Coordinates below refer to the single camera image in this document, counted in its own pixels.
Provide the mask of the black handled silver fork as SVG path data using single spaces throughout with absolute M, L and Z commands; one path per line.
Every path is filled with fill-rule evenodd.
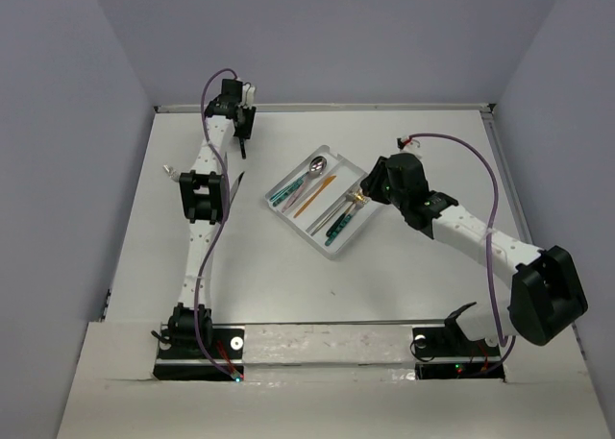
M 238 139 L 239 148 L 240 148 L 240 154 L 241 154 L 241 158 L 242 159 L 246 159 L 247 158 L 246 141 L 247 141 L 247 139 L 244 136 L 241 136 Z

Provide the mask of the gold fork black handle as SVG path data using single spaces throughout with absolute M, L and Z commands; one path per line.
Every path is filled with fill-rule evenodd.
M 368 202 L 368 199 L 364 196 L 361 189 L 350 193 L 349 196 L 349 205 L 343 209 L 342 213 L 334 220 L 332 225 L 328 228 L 328 230 L 326 231 L 327 238 L 330 238 L 332 236 L 333 232 L 337 229 L 337 227 L 354 209 L 363 208 Z

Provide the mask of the all silver fork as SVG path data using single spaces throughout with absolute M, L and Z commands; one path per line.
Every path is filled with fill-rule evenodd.
M 339 212 L 347 202 L 353 202 L 356 199 L 355 192 L 348 192 L 344 198 L 337 202 L 332 208 L 330 208 L 325 216 L 318 222 L 318 224 L 309 232 L 310 236 L 316 235 L 336 214 Z

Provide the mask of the orange plastic knife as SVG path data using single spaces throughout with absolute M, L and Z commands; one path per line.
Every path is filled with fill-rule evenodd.
M 308 207 L 309 205 L 324 191 L 324 189 L 330 185 L 335 179 L 336 175 L 331 175 L 327 177 L 320 186 L 315 190 L 315 192 L 304 202 L 304 204 L 294 213 L 293 218 L 298 218 Z

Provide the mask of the teal handled knife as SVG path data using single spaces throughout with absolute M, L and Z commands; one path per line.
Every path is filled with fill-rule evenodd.
M 228 220 L 228 218 L 229 218 L 229 215 L 230 215 L 230 211 L 231 211 L 231 208 L 232 208 L 232 204 L 233 204 L 234 198 L 235 198 L 236 193 L 237 193 L 237 191 L 238 191 L 238 189 L 239 189 L 239 187 L 240 187 L 240 185 L 241 185 L 241 182 L 242 182 L 242 180 L 243 180 L 244 175 L 245 175 L 245 172 L 244 172 L 244 171 L 242 171 L 242 172 L 241 172 L 241 173 L 237 176 L 237 178 L 234 180 L 234 183 L 233 183 L 233 185 L 232 185 L 232 186 L 231 186 L 231 188 L 230 188 L 230 191 L 229 191 L 229 199 L 228 199 L 227 207 L 226 207 L 226 209 L 225 209 L 225 214 L 224 214 L 224 220 L 225 220 L 225 221 L 227 221 L 227 220 Z

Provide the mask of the teal handled silver spoon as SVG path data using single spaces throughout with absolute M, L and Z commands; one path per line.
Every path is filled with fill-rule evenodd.
M 285 198 L 287 198 L 288 196 L 290 196 L 297 188 L 298 186 L 301 184 L 303 178 L 307 175 L 307 173 L 310 170 L 316 170 L 316 171 L 320 171 L 320 174 L 322 173 L 322 171 L 325 169 L 325 167 L 327 166 L 327 159 L 323 156 L 317 156 L 315 157 L 308 165 L 307 167 L 307 171 L 301 175 L 300 177 L 298 177 L 294 182 L 294 183 L 288 190 L 285 191 L 285 193 L 278 198 L 277 200 L 275 200 L 274 202 L 271 202 L 273 204 L 274 207 L 276 207 L 279 203 L 281 203 Z

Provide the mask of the blue metal spoon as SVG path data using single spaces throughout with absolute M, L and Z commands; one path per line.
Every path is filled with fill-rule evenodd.
M 280 198 L 285 193 L 285 191 L 288 190 L 293 184 L 294 183 L 290 183 L 287 186 L 280 189 L 277 193 L 275 193 L 273 196 L 269 198 L 269 202 L 274 202 L 275 200 Z

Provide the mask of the teal handled silver fork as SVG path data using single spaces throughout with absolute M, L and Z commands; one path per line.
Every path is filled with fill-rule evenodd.
M 339 234 L 343 231 L 343 229 L 348 225 L 348 223 L 350 222 L 350 220 L 353 218 L 353 216 L 355 215 L 357 211 L 358 209 L 354 209 L 337 227 L 337 229 L 333 232 L 332 236 L 330 238 L 326 237 L 326 241 L 325 241 L 326 247 L 329 247 L 332 245 L 334 240 L 339 236 Z

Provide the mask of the pink handled silver spoon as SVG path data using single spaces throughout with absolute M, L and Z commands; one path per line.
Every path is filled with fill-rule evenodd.
M 303 194 L 303 192 L 309 187 L 309 184 L 320 175 L 320 171 L 310 170 L 303 178 L 298 188 L 290 195 L 288 200 L 284 203 L 281 212 L 289 210 L 297 201 L 297 199 Z

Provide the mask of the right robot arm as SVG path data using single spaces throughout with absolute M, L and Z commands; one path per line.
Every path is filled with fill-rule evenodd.
M 541 249 L 487 227 L 456 199 L 430 189 L 420 160 L 400 153 L 377 160 L 360 188 L 371 200 L 392 205 L 405 222 L 487 270 L 509 290 L 493 304 L 472 301 L 453 311 L 442 331 L 444 347 L 465 354 L 478 340 L 520 336 L 544 346 L 588 309 L 572 256 Z

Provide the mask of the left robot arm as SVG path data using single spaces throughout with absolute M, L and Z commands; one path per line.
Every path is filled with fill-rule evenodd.
M 188 254 L 178 303 L 168 319 L 163 338 L 201 357 L 212 346 L 210 276 L 213 249 L 230 214 L 238 183 L 229 178 L 227 151 L 236 138 L 250 137 L 256 114 L 256 88 L 236 76 L 221 82 L 212 100 L 201 98 L 203 141 L 190 169 L 165 171 L 179 185 L 184 218 L 189 223 Z

